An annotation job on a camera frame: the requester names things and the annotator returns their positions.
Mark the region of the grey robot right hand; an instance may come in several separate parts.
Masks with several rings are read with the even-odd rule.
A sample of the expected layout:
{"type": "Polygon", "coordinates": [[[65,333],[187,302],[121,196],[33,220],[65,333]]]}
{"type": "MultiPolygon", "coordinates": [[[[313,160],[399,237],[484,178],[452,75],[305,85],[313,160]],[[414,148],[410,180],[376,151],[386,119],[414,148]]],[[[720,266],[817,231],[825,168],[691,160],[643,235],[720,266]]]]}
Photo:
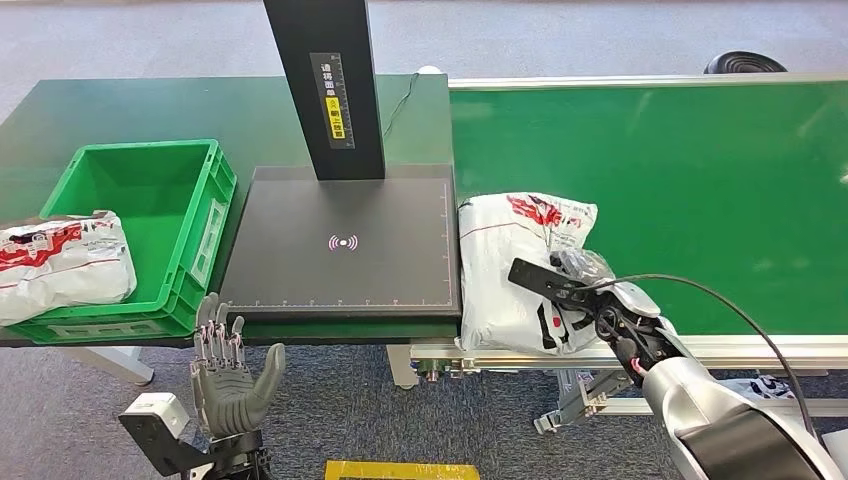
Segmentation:
{"type": "Polygon", "coordinates": [[[659,306],[643,289],[629,281],[617,281],[606,260],[593,251],[565,247],[553,251],[549,260],[566,278],[579,287],[587,287],[584,294],[592,300],[607,295],[638,316],[654,319],[661,314],[659,306]]]}

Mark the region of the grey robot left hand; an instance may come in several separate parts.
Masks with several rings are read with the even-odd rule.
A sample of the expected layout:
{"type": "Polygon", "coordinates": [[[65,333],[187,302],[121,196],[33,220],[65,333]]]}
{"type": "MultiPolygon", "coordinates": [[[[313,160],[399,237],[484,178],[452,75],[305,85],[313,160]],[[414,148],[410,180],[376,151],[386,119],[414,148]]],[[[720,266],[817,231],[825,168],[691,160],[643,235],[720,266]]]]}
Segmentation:
{"type": "Polygon", "coordinates": [[[245,319],[227,322],[229,305],[216,292],[204,296],[195,315],[194,358],[190,378],[198,420],[211,439],[260,428],[286,369],[285,346],[268,349],[265,364],[253,377],[243,342],[245,319]]]}

